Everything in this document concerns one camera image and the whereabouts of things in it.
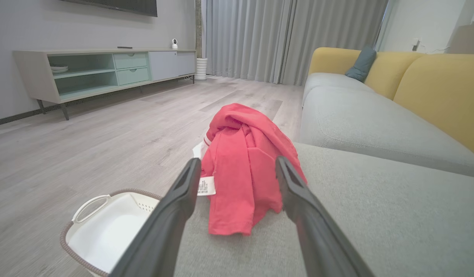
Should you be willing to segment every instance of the open shelf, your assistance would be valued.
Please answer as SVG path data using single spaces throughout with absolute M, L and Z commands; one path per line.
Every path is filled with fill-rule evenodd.
M 105 72 L 114 72 L 114 69 L 73 69 L 64 73 L 54 74 L 54 79 L 76 77 L 83 75 L 99 74 Z
M 60 78 L 55 80 L 55 84 L 61 100 L 94 96 L 107 91 L 114 91 L 119 87 L 115 70 Z

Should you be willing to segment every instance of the laundry basket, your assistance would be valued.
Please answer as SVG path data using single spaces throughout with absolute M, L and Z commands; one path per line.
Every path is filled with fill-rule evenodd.
M 93 276 L 106 277 L 160 200 L 161 196 L 138 189 L 92 198 L 64 228 L 60 244 Z M 95 203 L 101 205 L 83 216 Z

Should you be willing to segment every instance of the tv cabinet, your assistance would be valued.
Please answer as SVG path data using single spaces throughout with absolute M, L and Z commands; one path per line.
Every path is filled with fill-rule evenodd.
M 69 120 L 66 102 L 156 82 L 193 77 L 195 50 L 182 49 L 84 49 L 13 51 L 29 97 L 60 105 Z M 53 74 L 50 64 L 68 65 Z

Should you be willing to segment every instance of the basket handle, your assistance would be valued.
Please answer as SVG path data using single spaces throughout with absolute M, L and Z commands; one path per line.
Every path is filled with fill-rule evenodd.
M 91 198 L 90 200 L 86 201 L 86 203 L 84 203 L 77 211 L 76 213 L 74 214 L 73 216 L 73 223 L 75 224 L 78 224 L 78 223 L 81 223 L 83 221 L 85 221 L 86 219 L 88 219 L 90 216 L 94 215 L 96 212 L 98 212 L 101 208 L 105 207 L 105 205 L 108 204 L 109 200 L 110 200 L 110 195 L 100 195 L 100 196 L 97 196 L 97 197 L 94 197 L 94 198 Z M 105 199 L 105 203 L 103 203 L 102 205 L 100 205 L 100 207 L 96 208 L 96 210 L 94 210 L 93 212 L 91 212 L 89 215 L 83 217 L 81 220 L 78 220 L 78 216 L 81 214 L 81 212 L 86 209 L 88 206 L 90 206 L 91 204 L 95 203 L 96 201 L 98 200 L 101 200 L 101 199 Z

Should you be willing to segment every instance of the white vase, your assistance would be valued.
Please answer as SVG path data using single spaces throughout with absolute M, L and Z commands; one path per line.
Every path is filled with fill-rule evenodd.
M 206 80 L 206 65 L 208 64 L 207 58 L 197 58 L 196 62 L 196 76 L 195 80 L 204 81 Z

